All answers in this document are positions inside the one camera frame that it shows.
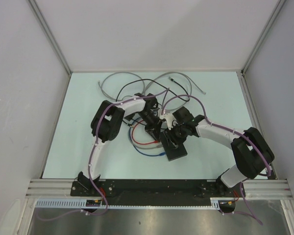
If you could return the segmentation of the black Mercury network switch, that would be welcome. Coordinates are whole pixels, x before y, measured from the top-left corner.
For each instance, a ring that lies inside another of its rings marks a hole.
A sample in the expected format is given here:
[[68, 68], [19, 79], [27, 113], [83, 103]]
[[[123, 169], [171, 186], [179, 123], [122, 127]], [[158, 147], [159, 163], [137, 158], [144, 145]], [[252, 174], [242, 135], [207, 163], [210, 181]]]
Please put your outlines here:
[[160, 141], [167, 155], [168, 161], [173, 161], [181, 157], [187, 156], [187, 150], [183, 142], [176, 142], [167, 132], [160, 134]]

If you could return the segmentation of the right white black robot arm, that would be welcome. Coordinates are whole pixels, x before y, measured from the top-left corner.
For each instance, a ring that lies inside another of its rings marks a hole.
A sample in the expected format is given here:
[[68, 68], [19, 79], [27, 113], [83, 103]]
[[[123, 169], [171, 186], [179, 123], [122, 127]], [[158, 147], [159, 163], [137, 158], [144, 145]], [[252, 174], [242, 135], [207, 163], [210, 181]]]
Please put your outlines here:
[[216, 179], [216, 191], [221, 196], [228, 196], [237, 184], [270, 169], [275, 158], [262, 134], [254, 127], [237, 131], [213, 123], [204, 115], [195, 117], [185, 107], [161, 114], [160, 119], [167, 125], [160, 134], [160, 141], [170, 161], [187, 156], [184, 142], [188, 136], [209, 139], [232, 150], [235, 165]]

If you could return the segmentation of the black ethernet cable teal plug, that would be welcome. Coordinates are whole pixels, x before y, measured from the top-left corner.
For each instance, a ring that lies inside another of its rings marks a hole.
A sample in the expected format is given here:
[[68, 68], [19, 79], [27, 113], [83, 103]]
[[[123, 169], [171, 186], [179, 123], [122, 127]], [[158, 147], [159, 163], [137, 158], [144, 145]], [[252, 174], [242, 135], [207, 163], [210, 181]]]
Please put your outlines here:
[[[176, 85], [178, 85], [184, 92], [185, 92], [185, 94], [186, 95], [188, 95], [188, 92], [187, 92], [187, 90], [180, 84], [180, 83], [178, 83], [178, 82], [176, 82], [173, 78], [171, 78], [170, 76], [169, 76], [169, 80], [171, 81], [171, 82], [173, 82], [174, 84], [176, 84]], [[179, 99], [181, 99], [181, 100], [183, 100], [184, 102], [189, 102], [190, 101], [190, 98], [188, 98], [188, 99], [184, 99], [184, 98], [179, 98]]]

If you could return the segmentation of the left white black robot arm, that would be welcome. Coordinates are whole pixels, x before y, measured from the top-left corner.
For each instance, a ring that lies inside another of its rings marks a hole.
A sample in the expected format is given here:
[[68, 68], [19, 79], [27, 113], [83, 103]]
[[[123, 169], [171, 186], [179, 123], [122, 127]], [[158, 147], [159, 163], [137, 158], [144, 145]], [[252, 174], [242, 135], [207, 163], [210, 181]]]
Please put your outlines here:
[[89, 196], [101, 193], [97, 180], [100, 178], [101, 152], [105, 145], [114, 140], [121, 129], [123, 119], [136, 114], [146, 123], [145, 131], [156, 141], [160, 141], [162, 121], [153, 112], [157, 108], [157, 96], [137, 93], [127, 100], [101, 103], [92, 122], [92, 135], [95, 138], [86, 170], [78, 174], [77, 181], [81, 189]]

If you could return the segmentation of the small black adapter box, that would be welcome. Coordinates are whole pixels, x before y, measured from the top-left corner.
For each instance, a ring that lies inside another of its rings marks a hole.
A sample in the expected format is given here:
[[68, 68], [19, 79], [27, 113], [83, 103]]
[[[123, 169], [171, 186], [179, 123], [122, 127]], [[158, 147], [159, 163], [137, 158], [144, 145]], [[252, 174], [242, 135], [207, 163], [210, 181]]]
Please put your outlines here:
[[133, 114], [125, 116], [123, 119], [126, 121], [131, 121], [134, 119], [135, 115], [136, 115], [136, 113], [133, 113]]

